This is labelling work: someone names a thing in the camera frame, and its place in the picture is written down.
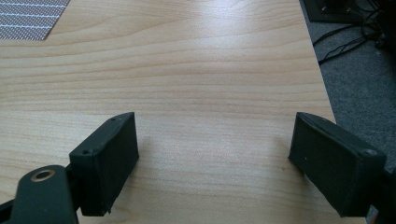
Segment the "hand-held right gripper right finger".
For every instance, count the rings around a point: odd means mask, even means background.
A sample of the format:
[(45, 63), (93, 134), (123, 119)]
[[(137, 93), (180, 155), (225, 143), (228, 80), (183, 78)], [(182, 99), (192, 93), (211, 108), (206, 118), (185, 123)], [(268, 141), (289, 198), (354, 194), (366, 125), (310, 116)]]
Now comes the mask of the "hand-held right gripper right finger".
[(342, 217), (367, 214), (386, 155), (322, 117), (296, 114), (289, 160)]

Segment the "grey striped woven mat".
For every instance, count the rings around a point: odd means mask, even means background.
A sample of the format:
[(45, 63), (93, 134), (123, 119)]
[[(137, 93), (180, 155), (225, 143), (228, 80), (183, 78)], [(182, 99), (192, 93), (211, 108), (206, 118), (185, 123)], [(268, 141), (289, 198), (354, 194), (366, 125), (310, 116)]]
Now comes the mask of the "grey striped woven mat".
[(42, 41), (70, 0), (0, 0), (0, 39)]

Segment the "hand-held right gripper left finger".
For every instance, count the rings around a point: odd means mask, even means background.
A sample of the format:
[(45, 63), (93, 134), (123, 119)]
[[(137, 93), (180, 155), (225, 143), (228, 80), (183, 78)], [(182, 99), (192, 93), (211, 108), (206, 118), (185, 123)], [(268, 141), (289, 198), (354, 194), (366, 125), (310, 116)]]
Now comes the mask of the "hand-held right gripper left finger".
[(108, 119), (70, 154), (83, 216), (110, 213), (138, 159), (134, 112)]

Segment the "black equipment base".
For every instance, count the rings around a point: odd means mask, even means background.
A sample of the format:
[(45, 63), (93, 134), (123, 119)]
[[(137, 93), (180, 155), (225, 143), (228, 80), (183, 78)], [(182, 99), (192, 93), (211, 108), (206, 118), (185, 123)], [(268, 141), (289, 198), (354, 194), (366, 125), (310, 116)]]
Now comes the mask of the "black equipment base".
[(311, 22), (359, 24), (378, 11), (378, 5), (374, 2), (367, 2), (369, 8), (364, 8), (363, 0), (302, 1)]

